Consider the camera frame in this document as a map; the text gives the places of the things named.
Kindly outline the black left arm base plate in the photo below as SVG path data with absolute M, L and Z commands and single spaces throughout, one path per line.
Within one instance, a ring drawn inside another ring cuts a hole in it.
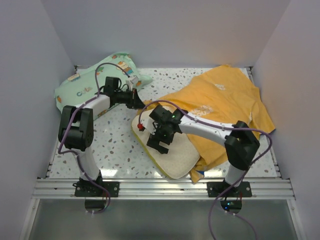
M 99 187 L 92 185 L 90 182 L 87 183 L 74 183 L 75 197 L 106 197 L 107 194 L 104 190 Z M 118 181 L 106 181 L 102 183 L 102 187 L 109 192 L 111 198 L 117 198 L 119 196 L 120 183 Z

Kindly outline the cream quilted pillow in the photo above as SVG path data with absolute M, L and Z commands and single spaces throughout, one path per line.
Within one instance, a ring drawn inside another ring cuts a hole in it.
M 171 179 L 180 179 L 186 176 L 200 158 L 200 154 L 187 135 L 176 133 L 170 145 L 163 145 L 168 149 L 168 153 L 161 154 L 147 146 L 150 133 L 147 130 L 138 130 L 138 118 L 136 116 L 131 122 L 132 132 L 157 168 Z

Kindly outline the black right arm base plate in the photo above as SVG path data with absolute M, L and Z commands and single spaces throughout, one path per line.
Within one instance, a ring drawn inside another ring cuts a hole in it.
M 209 198 L 216 198 L 230 185 L 224 181 L 209 181 L 206 183 L 207 194 Z M 239 186 L 232 187 L 228 192 L 224 193 L 222 198 L 250 198 L 252 197 L 251 185 L 248 181 L 242 181 Z

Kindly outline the orange mickey mouse pillowcase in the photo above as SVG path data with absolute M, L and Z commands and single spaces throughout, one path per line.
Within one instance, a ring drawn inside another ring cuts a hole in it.
M 151 68 L 141 72 L 152 77 L 147 101 L 163 99 L 192 114 L 222 123 L 244 121 L 270 133 L 275 126 L 260 98 L 259 89 L 246 69 L 230 66 L 208 68 Z M 200 158 L 187 174 L 193 182 L 204 177 L 224 177 L 229 163 L 225 149 L 217 143 L 189 135 Z

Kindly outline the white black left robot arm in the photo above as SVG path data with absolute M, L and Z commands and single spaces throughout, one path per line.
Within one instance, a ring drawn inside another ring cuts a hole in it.
M 117 104 L 124 104 L 128 109 L 134 110 L 145 106 L 138 96 L 138 87 L 142 81 L 136 75 L 127 78 L 125 90 L 122 90 L 120 82 L 118 77 L 107 76 L 104 86 L 98 88 L 92 98 L 76 106 L 66 105 L 62 109 L 58 153 L 71 153 L 76 160 L 80 176 L 73 186 L 77 193 L 96 197 L 106 190 L 91 148 L 94 141 L 94 119 Z

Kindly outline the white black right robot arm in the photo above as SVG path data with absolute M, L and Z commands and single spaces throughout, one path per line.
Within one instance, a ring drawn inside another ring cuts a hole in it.
M 180 108 L 171 112 L 161 105 L 140 122 L 139 129 L 148 130 L 146 145 L 160 154 L 169 152 L 162 144 L 170 145 L 176 133 L 195 135 L 223 146 L 230 166 L 221 186 L 214 190 L 231 197 L 241 190 L 242 177 L 260 147 L 259 140 L 243 121 L 235 124 L 215 122 Z

